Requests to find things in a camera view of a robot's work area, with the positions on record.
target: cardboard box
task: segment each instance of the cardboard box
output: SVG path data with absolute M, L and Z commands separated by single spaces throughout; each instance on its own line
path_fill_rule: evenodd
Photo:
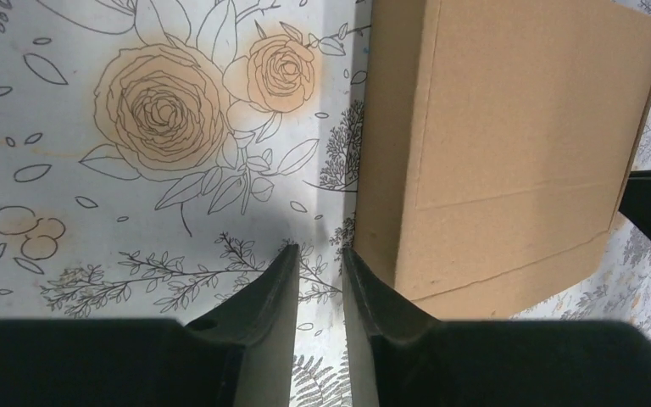
M 373 2 L 354 247 L 439 318 L 507 317 L 599 265 L 651 101 L 651 17 L 610 0 Z

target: rose drawing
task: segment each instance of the rose drawing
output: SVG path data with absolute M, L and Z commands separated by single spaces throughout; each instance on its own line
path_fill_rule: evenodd
M 227 135 L 230 96 L 219 69 L 174 36 L 122 49 L 96 88 L 97 128 L 122 158 L 152 181 L 177 180 L 216 166 Z
M 224 85 L 262 110 L 292 112 L 313 95 L 313 60 L 313 53 L 291 36 L 267 36 L 251 46 L 249 56 L 228 66 Z

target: tablecloth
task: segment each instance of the tablecloth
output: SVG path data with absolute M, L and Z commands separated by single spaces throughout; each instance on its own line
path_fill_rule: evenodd
M 370 6 L 0 0 L 0 317 L 185 323 L 299 243 L 292 404 L 350 405 L 339 268 Z M 516 317 L 651 335 L 651 242 L 621 220 L 593 277 Z

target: floral tablecloth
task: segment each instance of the floral tablecloth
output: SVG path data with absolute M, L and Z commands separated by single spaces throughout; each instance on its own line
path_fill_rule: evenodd
M 188 322 L 300 243 L 292 404 L 350 405 L 338 270 L 369 16 L 370 0 L 0 0 L 0 317 Z M 622 220 L 593 277 L 517 317 L 651 335 L 651 243 Z

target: box flap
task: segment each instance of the box flap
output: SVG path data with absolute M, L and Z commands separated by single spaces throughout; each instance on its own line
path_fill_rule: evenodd
M 523 298 L 539 301 L 590 275 L 648 101 L 651 17 L 606 0 L 443 0 L 426 18 L 396 288 L 531 281 Z

